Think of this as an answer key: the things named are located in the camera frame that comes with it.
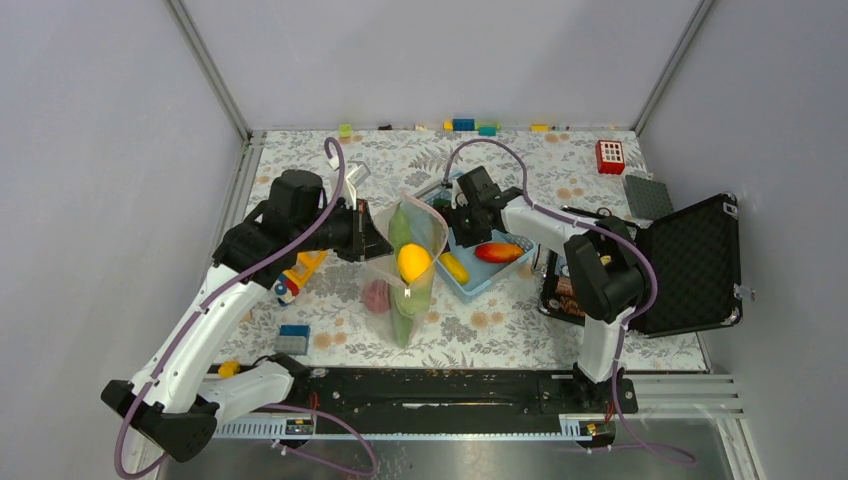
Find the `yellow corn cob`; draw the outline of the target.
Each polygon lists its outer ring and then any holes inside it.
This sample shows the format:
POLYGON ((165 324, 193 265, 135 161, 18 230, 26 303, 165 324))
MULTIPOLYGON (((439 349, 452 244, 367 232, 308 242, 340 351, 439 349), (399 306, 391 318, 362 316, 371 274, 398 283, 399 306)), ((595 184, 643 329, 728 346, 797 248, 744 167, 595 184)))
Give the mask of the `yellow corn cob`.
POLYGON ((470 281, 470 274, 450 251, 442 253, 439 261, 457 284, 466 285, 470 281))

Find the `red apple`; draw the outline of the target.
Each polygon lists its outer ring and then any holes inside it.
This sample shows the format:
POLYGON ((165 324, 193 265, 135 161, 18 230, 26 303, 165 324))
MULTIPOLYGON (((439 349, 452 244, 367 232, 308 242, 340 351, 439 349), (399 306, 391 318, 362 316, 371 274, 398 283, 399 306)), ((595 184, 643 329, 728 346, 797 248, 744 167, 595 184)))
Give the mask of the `red apple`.
POLYGON ((361 299, 369 312, 377 315, 385 314, 391 308, 390 286, 384 280, 372 280, 364 286, 361 299))

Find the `yellow lemon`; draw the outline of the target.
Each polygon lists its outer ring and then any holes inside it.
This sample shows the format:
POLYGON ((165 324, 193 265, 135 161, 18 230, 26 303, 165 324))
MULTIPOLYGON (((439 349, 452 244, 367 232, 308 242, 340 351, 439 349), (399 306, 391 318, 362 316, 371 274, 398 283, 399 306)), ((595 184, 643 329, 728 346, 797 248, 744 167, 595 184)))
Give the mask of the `yellow lemon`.
POLYGON ((407 243, 398 251, 396 265, 401 279, 411 284, 430 268, 432 257, 428 250, 415 244, 407 243))

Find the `clear pink zip top bag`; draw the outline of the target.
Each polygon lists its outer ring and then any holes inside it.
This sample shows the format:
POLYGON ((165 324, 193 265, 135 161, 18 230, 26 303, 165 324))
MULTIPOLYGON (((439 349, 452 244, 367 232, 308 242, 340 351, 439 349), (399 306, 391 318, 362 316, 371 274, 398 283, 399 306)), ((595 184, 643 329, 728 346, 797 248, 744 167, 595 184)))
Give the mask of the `clear pink zip top bag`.
POLYGON ((366 262, 361 301, 370 328, 406 348, 431 309, 436 260, 447 244, 448 225, 434 207, 408 194, 378 213, 375 223, 392 252, 366 262))

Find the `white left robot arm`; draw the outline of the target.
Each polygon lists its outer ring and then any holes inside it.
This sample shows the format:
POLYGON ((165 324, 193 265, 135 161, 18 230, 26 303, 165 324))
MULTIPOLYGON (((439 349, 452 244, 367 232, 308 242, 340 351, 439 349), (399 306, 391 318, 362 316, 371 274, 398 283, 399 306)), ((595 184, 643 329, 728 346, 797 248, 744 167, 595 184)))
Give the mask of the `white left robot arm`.
POLYGON ((313 251, 362 262, 393 248, 366 200, 327 194, 317 174, 286 170, 268 198, 225 234, 166 343, 131 379, 109 381, 102 401, 178 462, 199 454, 221 424, 268 404, 288 411, 304 407, 311 387, 299 377, 303 368, 282 355, 210 385, 203 380, 240 320, 299 253, 313 251))

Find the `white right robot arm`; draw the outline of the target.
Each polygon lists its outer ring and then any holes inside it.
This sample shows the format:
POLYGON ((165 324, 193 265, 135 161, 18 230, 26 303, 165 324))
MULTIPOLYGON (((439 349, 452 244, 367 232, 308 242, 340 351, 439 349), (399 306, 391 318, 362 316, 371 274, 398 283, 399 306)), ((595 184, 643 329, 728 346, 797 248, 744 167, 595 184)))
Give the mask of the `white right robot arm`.
POLYGON ((561 256, 585 314, 582 351, 573 386, 575 402, 597 412, 613 398, 627 320, 650 303, 656 276, 626 225, 612 217, 592 222, 528 199, 524 190, 503 190, 483 167, 442 182, 450 193, 449 225, 455 243, 472 247, 494 231, 522 236, 561 256))

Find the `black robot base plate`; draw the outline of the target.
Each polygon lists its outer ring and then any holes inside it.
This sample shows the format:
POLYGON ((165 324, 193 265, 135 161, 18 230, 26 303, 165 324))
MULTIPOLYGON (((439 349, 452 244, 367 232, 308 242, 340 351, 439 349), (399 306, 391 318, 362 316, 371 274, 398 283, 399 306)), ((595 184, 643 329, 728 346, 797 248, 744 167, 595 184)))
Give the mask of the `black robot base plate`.
POLYGON ((631 380, 590 386, 569 370, 330 368, 296 376, 283 404, 314 407, 361 434, 547 434, 562 417, 639 410, 631 380))

